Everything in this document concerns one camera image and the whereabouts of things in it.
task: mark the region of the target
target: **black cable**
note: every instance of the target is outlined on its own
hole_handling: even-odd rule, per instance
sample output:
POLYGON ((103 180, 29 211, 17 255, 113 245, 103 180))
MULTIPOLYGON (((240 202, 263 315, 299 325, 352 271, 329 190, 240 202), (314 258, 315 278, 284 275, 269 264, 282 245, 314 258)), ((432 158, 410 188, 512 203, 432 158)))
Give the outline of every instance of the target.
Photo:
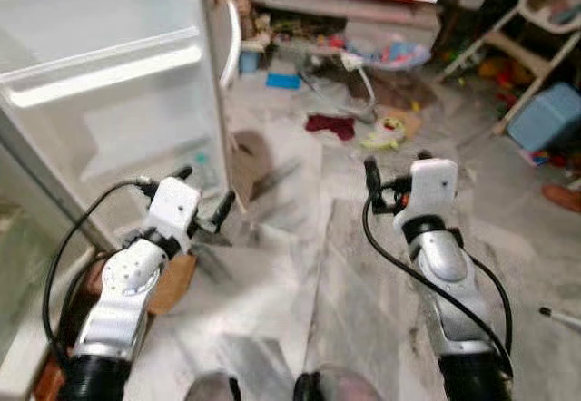
POLYGON ((49 315, 49 303, 51 298, 51 290, 53 288, 54 282, 54 275, 56 273, 56 268, 58 267, 58 262, 61 260, 63 256, 64 248, 68 244, 71 237, 74 233, 81 228, 83 223, 89 218, 89 216, 93 213, 97 207, 105 200, 109 194, 112 192, 130 185, 137 185, 140 181, 138 180, 131 180, 131 181, 120 181, 119 183, 114 184, 111 188, 105 191, 103 194, 97 198, 93 202, 93 204, 87 209, 87 211, 74 223, 73 227, 69 229, 66 233, 66 236, 61 241, 58 250, 54 254, 53 261, 51 262, 51 266, 48 269, 48 274, 46 275, 46 282, 44 284, 44 294, 43 294, 43 309, 42 309, 42 317, 43 317, 43 326, 44 332, 46 334, 46 338, 48 339, 49 347, 54 354, 54 358, 56 359, 57 363, 61 367, 61 369, 66 373, 66 367, 68 364, 68 356, 66 355, 66 351, 64 350, 63 346, 60 345, 54 336, 53 329, 51 328, 50 322, 50 315, 49 315))
POLYGON ((472 259, 474 265, 482 269, 484 273, 492 280, 494 286, 497 287, 500 299, 502 299, 502 307, 505 310, 505 349, 507 350, 508 354, 510 354, 512 350, 512 309, 510 308, 510 301, 508 301, 507 292, 505 291, 498 277, 494 274, 494 272, 492 272, 492 269, 487 267, 483 262, 476 259, 467 251, 466 254, 468 254, 468 256, 472 259))
MULTIPOLYGON (((386 183, 386 184, 381 185, 382 189, 385 189, 384 187, 390 188, 390 184, 386 183)), ((512 378, 514 376, 514 373, 513 373, 513 369, 512 369, 512 364, 510 363, 510 356, 508 355, 508 352, 505 350, 504 345, 502 345, 502 341, 498 338, 497 334, 492 330, 492 328, 490 328, 482 319, 480 319, 478 317, 478 315, 476 315, 474 312, 472 312, 472 310, 470 310, 469 308, 464 306, 460 301, 458 301, 456 298, 454 298, 453 296, 448 294, 444 289, 440 288, 438 285, 435 285, 434 283, 432 283, 431 281, 426 279, 424 276, 422 276, 420 273, 415 271, 413 268, 409 267, 407 264, 403 263, 399 259, 397 259, 394 256, 392 256, 391 254, 389 254, 375 240, 375 238, 373 237, 373 234, 371 233, 371 230, 369 228, 368 216, 369 216, 369 206, 370 205, 371 205, 371 197, 369 196, 367 198, 367 200, 365 201, 365 205, 363 206, 363 230, 365 232, 365 236, 367 237, 367 239, 369 241, 369 244, 371 244, 371 246, 388 262, 391 262, 393 265, 395 265, 399 269, 403 270, 406 274, 411 276, 413 279, 415 279, 416 281, 418 281, 422 285, 424 285, 427 288, 436 292, 443 299, 447 300, 450 304, 452 304, 457 309, 459 309, 461 312, 463 312, 467 317, 472 319, 472 321, 474 321, 474 323, 477 326, 479 326, 482 329, 482 331, 484 331, 490 337, 492 342, 495 344, 495 346, 498 350, 498 354, 500 355, 500 358, 502 359, 502 362, 504 364, 504 372, 509 377, 512 378)))
POLYGON ((56 332, 57 336, 59 336, 63 332, 63 322, 66 320, 66 312, 68 311, 69 306, 71 305, 71 301, 73 300, 73 294, 74 291, 76 290, 76 287, 78 286, 79 281, 95 263, 100 262, 101 260, 107 260, 109 258, 110 255, 108 254, 105 256, 98 256, 96 258, 93 258, 89 260, 87 263, 85 263, 83 267, 79 269, 79 271, 74 275, 73 279, 71 280, 71 283, 69 283, 68 289, 66 290, 66 295, 64 295, 63 307, 61 310, 61 318, 57 324, 58 327, 56 332))

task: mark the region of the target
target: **red cloth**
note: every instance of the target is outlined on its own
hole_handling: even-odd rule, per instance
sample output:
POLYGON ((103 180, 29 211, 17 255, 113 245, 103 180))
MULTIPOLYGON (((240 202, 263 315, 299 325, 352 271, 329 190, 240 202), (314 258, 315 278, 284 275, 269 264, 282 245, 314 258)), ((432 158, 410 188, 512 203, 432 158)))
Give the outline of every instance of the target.
POLYGON ((342 141, 350 140, 355 136, 353 127, 355 120, 350 117, 327 117, 325 115, 309 115, 305 124, 308 132, 331 131, 342 141))

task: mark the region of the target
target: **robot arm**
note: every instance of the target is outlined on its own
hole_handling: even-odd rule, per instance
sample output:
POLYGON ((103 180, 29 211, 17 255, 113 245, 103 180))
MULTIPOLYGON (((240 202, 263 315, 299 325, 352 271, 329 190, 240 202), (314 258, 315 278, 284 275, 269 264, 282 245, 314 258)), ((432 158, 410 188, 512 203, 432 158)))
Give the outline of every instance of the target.
MULTIPOLYGON (((185 179, 186 169, 179 176, 185 179)), ((187 253, 194 232, 220 229, 234 202, 229 192, 209 220, 197 218, 200 190, 168 177, 150 186, 153 197, 139 236, 103 267, 103 291, 74 345, 60 399, 123 398, 131 364, 139 354, 147 306, 172 258, 187 253)))
POLYGON ((509 400, 490 336, 466 312, 426 285, 446 291, 481 322, 490 325, 474 262, 462 249, 459 231, 447 229, 443 220, 456 196, 458 166, 441 159, 416 161, 409 176, 388 185, 381 185, 373 160, 366 161, 366 171, 373 212, 395 214, 394 228, 405 236, 411 261, 417 273, 427 280, 417 283, 418 292, 448 399, 509 400), (382 189, 388 187, 395 193, 396 204, 392 206, 380 197, 382 189))

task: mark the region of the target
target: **blue box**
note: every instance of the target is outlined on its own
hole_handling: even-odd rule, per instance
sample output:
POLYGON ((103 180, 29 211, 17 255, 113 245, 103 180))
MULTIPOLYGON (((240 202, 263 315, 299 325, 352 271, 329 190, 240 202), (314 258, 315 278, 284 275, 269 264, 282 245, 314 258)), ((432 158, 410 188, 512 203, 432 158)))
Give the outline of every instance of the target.
POLYGON ((269 73, 266 78, 266 86, 298 90, 300 88, 300 77, 297 74, 269 73))
POLYGON ((243 51, 240 55, 240 73, 254 73, 258 70, 261 54, 243 51))
POLYGON ((529 152, 543 150, 581 122, 581 95, 566 83, 537 94, 508 126, 508 133, 529 152))

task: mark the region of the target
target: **refrigerator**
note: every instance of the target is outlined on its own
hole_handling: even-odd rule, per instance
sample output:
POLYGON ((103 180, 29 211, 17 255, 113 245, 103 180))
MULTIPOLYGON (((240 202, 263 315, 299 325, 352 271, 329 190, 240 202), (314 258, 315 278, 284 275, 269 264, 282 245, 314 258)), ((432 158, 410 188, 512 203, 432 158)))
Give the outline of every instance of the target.
MULTIPOLYGON (((160 179, 189 164, 201 215, 228 190, 220 92, 240 32, 231 4, 214 8, 214 0, 0 0, 0 147, 13 164, 3 163, 0 181, 17 170, 35 200, 52 206, 30 215, 49 230, 45 247, 55 242, 51 224, 70 224, 122 179, 160 179), (216 21, 214 12, 230 17, 216 21)), ((84 243, 117 248, 146 207, 139 192, 120 191, 92 216, 84 243)), ((69 258, 63 272, 76 262, 69 258)), ((21 363, 2 363, 0 397, 18 398, 30 386, 9 381, 6 370, 23 359, 7 348, 21 363)), ((29 348, 30 369, 43 353, 29 348)))

